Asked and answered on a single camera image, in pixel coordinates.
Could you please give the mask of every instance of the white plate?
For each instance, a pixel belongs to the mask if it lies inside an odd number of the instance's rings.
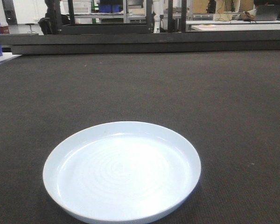
[[[162,126],[122,121],[61,142],[43,181],[70,215],[90,224],[147,224],[178,208],[201,171],[194,147]]]

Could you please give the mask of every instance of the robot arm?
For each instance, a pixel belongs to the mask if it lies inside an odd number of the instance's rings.
[[[154,16],[154,34],[160,32],[161,15],[164,15],[163,0],[153,0]]]

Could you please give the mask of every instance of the table surface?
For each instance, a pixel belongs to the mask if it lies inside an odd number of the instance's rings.
[[[280,51],[20,56],[0,65],[0,224],[82,224],[47,194],[62,140],[136,120],[196,148],[199,184],[154,224],[280,224]]]
[[[133,14],[128,15],[129,20],[136,19],[146,19],[144,14]],[[77,19],[89,19],[89,18],[100,18],[100,19],[110,19],[110,18],[123,18],[123,13],[91,13],[91,14],[76,14],[75,18]],[[174,13],[173,18],[180,18],[181,14]]]
[[[198,31],[280,30],[280,24],[195,25]]]
[[[215,21],[215,20],[187,20],[187,25],[200,25],[200,24],[215,24],[215,25],[236,25],[236,24],[279,24],[280,21],[239,21],[239,20],[230,20],[230,21]]]

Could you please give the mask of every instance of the red box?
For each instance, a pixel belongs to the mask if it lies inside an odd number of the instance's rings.
[[[1,34],[9,34],[8,26],[0,25],[0,33]]]

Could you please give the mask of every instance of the plate rim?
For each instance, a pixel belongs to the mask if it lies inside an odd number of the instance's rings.
[[[199,162],[199,163],[198,163],[198,166],[199,166],[199,167],[195,167],[195,168],[198,168],[197,171],[199,172],[199,174],[197,175],[197,178],[193,181],[193,182],[195,182],[194,187],[192,187],[191,190],[190,190],[189,192],[187,192],[187,195],[186,195],[185,197],[182,197],[181,200],[175,202],[175,203],[172,204],[170,207],[165,208],[165,209],[159,211],[159,212],[156,213],[156,214],[152,214],[152,215],[148,215],[148,216],[139,217],[139,218],[137,218],[137,219],[124,219],[124,220],[123,220],[123,219],[118,219],[118,220],[117,220],[117,219],[107,219],[107,220],[106,220],[106,219],[94,218],[94,217],[91,217],[91,216],[85,216],[85,215],[83,215],[83,214],[81,214],[81,213],[79,213],[79,212],[77,212],[77,211],[75,211],[75,210],[73,210],[73,209],[70,209],[68,206],[65,206],[64,203],[62,203],[60,200],[56,199],[56,198],[52,195],[52,193],[48,190],[48,186],[46,186],[46,182],[45,182],[45,168],[46,168],[47,162],[49,161],[50,156],[54,153],[55,149],[57,149],[62,143],[64,143],[64,142],[65,142],[66,140],[68,140],[69,138],[72,138],[72,137],[74,137],[75,135],[80,134],[81,132],[84,132],[84,131],[86,131],[86,130],[88,130],[88,129],[93,129],[93,128],[98,127],[98,126],[105,126],[105,125],[115,124],[115,123],[138,123],[138,124],[146,124],[146,125],[158,126],[159,128],[164,128],[164,129],[167,129],[168,131],[170,131],[170,132],[172,132],[172,133],[174,133],[174,134],[177,134],[179,137],[181,137],[182,139],[186,140],[187,143],[188,143],[190,146],[192,146],[192,148],[194,149],[193,151],[194,151],[194,153],[196,154],[196,157],[197,157],[197,159],[198,159],[197,161]],[[145,220],[145,219],[148,219],[148,218],[157,216],[157,215],[159,215],[159,214],[166,213],[166,211],[170,211],[170,212],[168,213],[168,214],[170,214],[171,212],[173,212],[174,210],[176,210],[176,209],[177,209],[185,200],[187,200],[187,198],[191,195],[191,193],[192,193],[192,192],[194,191],[194,189],[197,187],[197,184],[198,184],[198,182],[199,182],[200,176],[201,176],[201,160],[200,160],[200,157],[199,157],[199,154],[198,154],[196,148],[192,145],[192,143],[191,143],[189,140],[187,140],[185,137],[183,137],[183,136],[182,136],[181,134],[179,134],[178,132],[173,131],[172,129],[169,129],[169,128],[167,128],[167,127],[164,127],[164,126],[161,126],[161,125],[158,125],[158,124],[148,123],[148,122],[142,122],[142,121],[114,121],[114,122],[107,122],[107,123],[103,123],[103,124],[98,124],[98,125],[90,126],[90,127],[85,128],[85,129],[83,129],[83,130],[80,130],[80,131],[78,131],[78,132],[76,132],[76,133],[70,135],[69,137],[65,138],[65,139],[62,140],[57,146],[54,147],[54,149],[53,149],[53,150],[50,152],[50,154],[48,155],[48,157],[47,157],[47,159],[46,159],[46,161],[45,161],[45,163],[44,163],[44,165],[43,165],[43,170],[42,170],[42,180],[43,180],[44,187],[45,187],[47,193],[49,194],[49,196],[53,199],[53,201],[54,201],[55,203],[57,203],[62,209],[66,210],[68,213],[70,213],[70,215],[74,216],[75,218],[77,218],[77,216],[78,216],[78,217],[80,217],[80,218],[82,218],[82,219],[95,220],[96,223],[133,223],[133,222],[135,222],[136,220],[137,220],[137,221],[138,221],[138,220],[139,220],[139,221],[140,221],[140,220]]]

